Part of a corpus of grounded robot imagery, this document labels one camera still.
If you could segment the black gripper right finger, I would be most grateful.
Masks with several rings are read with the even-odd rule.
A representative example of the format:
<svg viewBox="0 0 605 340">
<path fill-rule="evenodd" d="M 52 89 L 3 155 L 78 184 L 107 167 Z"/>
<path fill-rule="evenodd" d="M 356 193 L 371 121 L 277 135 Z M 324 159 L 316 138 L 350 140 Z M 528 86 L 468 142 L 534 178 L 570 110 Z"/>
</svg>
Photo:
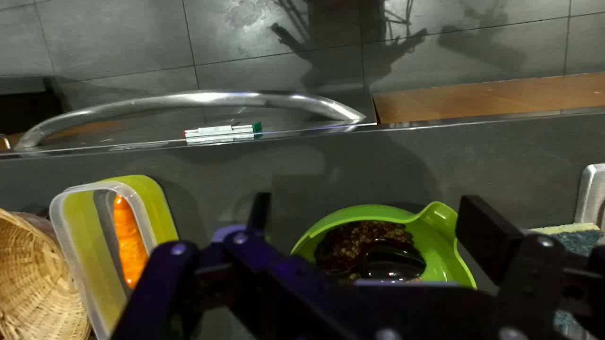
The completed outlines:
<svg viewBox="0 0 605 340">
<path fill-rule="evenodd" d="M 557 314 L 605 335 L 604 252 L 581 257 L 549 235 L 523 231 L 477 195 L 460 199 L 456 239 L 498 293 L 490 335 L 500 340 L 566 340 Z"/>
</svg>

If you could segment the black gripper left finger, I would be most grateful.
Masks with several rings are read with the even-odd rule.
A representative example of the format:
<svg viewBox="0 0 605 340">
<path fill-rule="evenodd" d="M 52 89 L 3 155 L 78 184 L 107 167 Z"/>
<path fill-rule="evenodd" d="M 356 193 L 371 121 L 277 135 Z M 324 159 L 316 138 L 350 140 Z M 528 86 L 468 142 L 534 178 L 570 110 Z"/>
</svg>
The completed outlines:
<svg viewBox="0 0 605 340">
<path fill-rule="evenodd" d="M 209 310 L 229 308 L 258 340 L 354 340 L 332 284 L 250 231 L 222 242 L 158 246 L 112 340 L 194 340 Z"/>
</svg>

